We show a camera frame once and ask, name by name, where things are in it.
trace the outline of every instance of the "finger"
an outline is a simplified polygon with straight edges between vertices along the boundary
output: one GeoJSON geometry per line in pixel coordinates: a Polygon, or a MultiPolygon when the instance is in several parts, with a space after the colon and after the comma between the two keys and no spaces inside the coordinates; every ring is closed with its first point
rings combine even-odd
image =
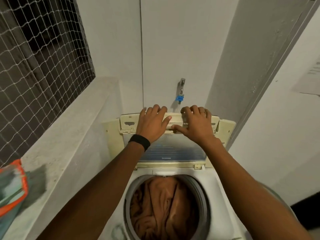
{"type": "Polygon", "coordinates": [[[211,112],[209,111],[209,109],[205,108],[204,111],[206,113],[207,119],[209,119],[211,121],[211,112]]]}
{"type": "Polygon", "coordinates": [[[197,105],[192,105],[190,110],[193,112],[194,115],[199,115],[199,109],[197,105]]]}
{"type": "Polygon", "coordinates": [[[160,111],[160,106],[158,104],[155,104],[153,106],[151,114],[156,115],[160,111]]]}
{"type": "Polygon", "coordinates": [[[139,119],[141,119],[141,118],[145,115],[146,109],[147,109],[147,108],[144,107],[144,108],[141,110],[140,115],[139,115],[139,119]]]}
{"type": "Polygon", "coordinates": [[[152,112],[152,107],[149,107],[149,108],[146,110],[146,115],[151,114],[151,112],[152,112]]]}
{"type": "Polygon", "coordinates": [[[205,117],[206,116],[206,112],[205,112],[205,109],[203,107],[199,107],[199,113],[201,116],[205,117]]]}
{"type": "Polygon", "coordinates": [[[181,109],[181,113],[186,113],[186,117],[189,118],[192,115],[192,112],[188,106],[185,106],[181,109]]]}
{"type": "Polygon", "coordinates": [[[165,113],[168,111],[166,106],[162,106],[162,108],[159,110],[158,115],[163,118],[165,116],[165,113]]]}
{"type": "Polygon", "coordinates": [[[182,134],[184,134],[185,136],[188,134],[188,130],[186,128],[183,128],[180,125],[174,124],[171,126],[171,129],[176,130],[182,134]]]}
{"type": "Polygon", "coordinates": [[[161,127],[162,127],[162,130],[166,130],[167,128],[167,125],[169,124],[169,121],[172,119],[171,116],[168,116],[166,117],[163,121],[162,121],[162,124],[161,124],[161,127]]]}

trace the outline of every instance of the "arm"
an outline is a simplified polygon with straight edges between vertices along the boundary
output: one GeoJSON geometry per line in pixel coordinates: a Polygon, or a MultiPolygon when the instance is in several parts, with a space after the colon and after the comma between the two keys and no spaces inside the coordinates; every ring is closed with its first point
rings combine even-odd
{"type": "MultiPolygon", "coordinates": [[[[137,134],[156,141],[171,117],[162,119],[166,107],[155,105],[140,113],[137,134]]],[[[96,240],[117,207],[130,176],[144,154],[142,145],[129,142],[117,157],[89,181],[54,217],[40,239],[96,240]]]]}
{"type": "Polygon", "coordinates": [[[251,177],[214,137],[211,113],[207,109],[194,105],[184,107],[182,112],[186,113],[188,128],[178,125],[172,128],[206,152],[235,213],[254,239],[312,239],[291,212],[251,177]]]}

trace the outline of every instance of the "hand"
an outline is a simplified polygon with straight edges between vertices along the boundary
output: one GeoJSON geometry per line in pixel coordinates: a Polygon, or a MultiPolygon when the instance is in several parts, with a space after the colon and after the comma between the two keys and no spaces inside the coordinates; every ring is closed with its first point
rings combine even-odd
{"type": "Polygon", "coordinates": [[[172,118],[171,116],[168,116],[163,120],[167,110],[166,106],[163,106],[160,109],[158,104],[155,104],[153,108],[148,108],[147,111],[146,108],[142,109],[136,134],[148,139],[150,143],[158,140],[158,138],[166,131],[166,127],[172,118]]]}
{"type": "Polygon", "coordinates": [[[201,147],[207,141],[215,139],[211,127],[211,113],[208,109],[203,107],[198,108],[196,105],[193,105],[191,108],[183,107],[181,113],[186,113],[188,128],[174,124],[171,126],[172,129],[181,132],[201,147]]]}

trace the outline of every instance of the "transparent lid panel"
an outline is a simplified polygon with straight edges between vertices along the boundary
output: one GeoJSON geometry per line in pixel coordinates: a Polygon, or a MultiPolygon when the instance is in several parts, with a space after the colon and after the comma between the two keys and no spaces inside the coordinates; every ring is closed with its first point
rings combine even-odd
{"type": "MultiPolygon", "coordinates": [[[[133,134],[123,134],[126,146],[133,134]]],[[[182,134],[163,134],[140,159],[140,162],[205,161],[206,154],[196,143],[182,134]]]]}

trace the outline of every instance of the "orange cloth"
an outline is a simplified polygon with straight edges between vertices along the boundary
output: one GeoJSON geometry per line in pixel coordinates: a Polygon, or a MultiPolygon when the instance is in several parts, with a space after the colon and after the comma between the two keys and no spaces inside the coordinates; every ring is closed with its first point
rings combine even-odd
{"type": "Polygon", "coordinates": [[[130,217],[142,240],[189,240],[199,222],[194,195],[175,177],[156,176],[140,185],[131,200],[130,217]]]}

